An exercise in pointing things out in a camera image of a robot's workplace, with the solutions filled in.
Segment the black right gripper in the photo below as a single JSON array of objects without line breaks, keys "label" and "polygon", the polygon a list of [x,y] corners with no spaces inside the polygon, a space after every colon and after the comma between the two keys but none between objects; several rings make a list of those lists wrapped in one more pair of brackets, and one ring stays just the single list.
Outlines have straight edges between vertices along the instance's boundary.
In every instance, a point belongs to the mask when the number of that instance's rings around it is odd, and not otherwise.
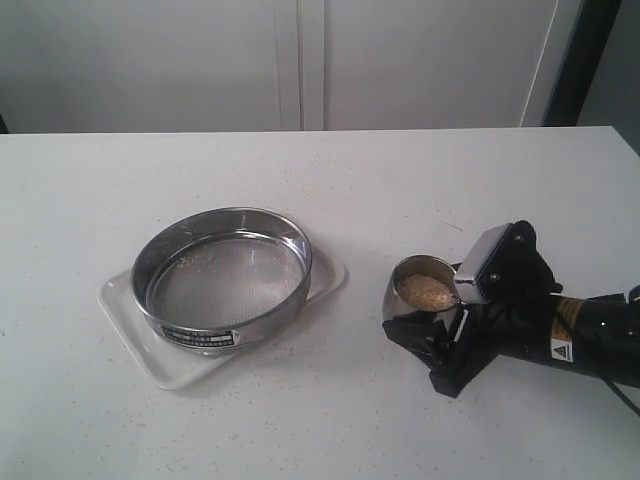
[{"label": "black right gripper", "polygon": [[[389,340],[432,370],[429,379],[439,394],[457,397],[498,356],[575,370],[551,352],[563,287],[539,253],[531,223],[511,224],[483,280],[486,304],[463,303],[457,293],[457,307],[417,310],[382,323]],[[451,268],[455,275],[467,273],[463,262]]]}]

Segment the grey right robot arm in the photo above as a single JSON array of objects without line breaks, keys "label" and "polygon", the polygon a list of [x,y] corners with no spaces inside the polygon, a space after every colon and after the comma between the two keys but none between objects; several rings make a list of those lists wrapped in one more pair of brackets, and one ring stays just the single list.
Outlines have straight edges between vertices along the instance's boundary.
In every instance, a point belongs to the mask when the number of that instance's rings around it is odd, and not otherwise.
[{"label": "grey right robot arm", "polygon": [[387,338],[455,398],[496,357],[639,384],[639,291],[566,297],[524,220],[485,231],[465,259],[403,259],[382,304]]}]

